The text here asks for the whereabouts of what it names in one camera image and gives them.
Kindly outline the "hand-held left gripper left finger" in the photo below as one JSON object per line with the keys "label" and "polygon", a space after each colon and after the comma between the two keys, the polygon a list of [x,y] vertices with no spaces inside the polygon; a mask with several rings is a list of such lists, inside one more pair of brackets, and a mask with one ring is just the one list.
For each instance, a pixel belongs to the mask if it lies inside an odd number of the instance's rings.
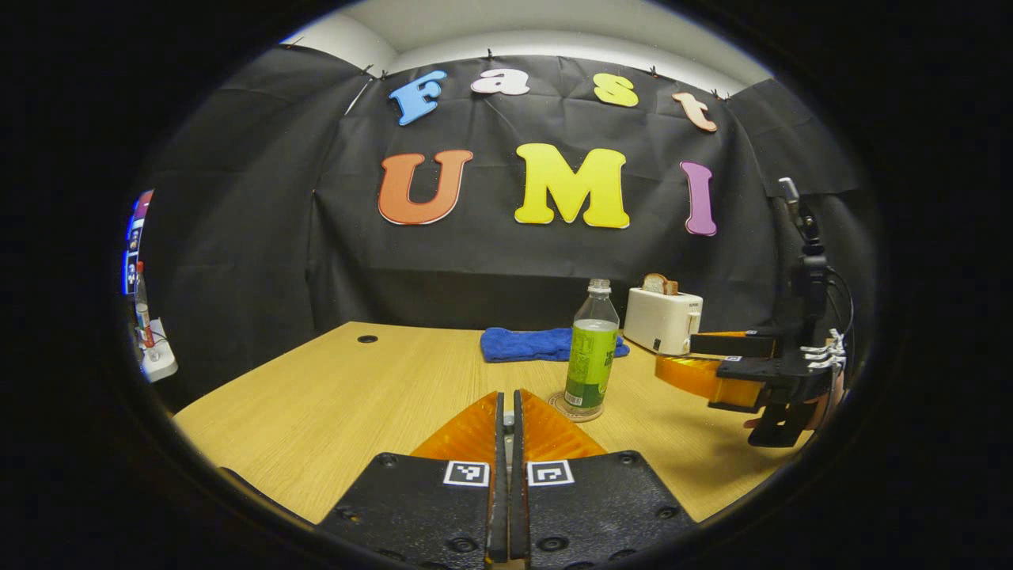
{"label": "hand-held left gripper left finger", "polygon": [[506,563],[504,438],[504,396],[492,392],[410,454],[377,454],[319,527],[419,567]]}

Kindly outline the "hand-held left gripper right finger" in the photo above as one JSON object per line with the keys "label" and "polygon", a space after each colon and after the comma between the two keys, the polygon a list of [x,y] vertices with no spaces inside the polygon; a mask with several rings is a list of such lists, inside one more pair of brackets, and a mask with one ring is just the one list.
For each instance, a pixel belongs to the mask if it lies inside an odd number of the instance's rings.
{"label": "hand-held left gripper right finger", "polygon": [[638,451],[607,452],[528,390],[514,392],[510,558],[601,569],[697,522]]}

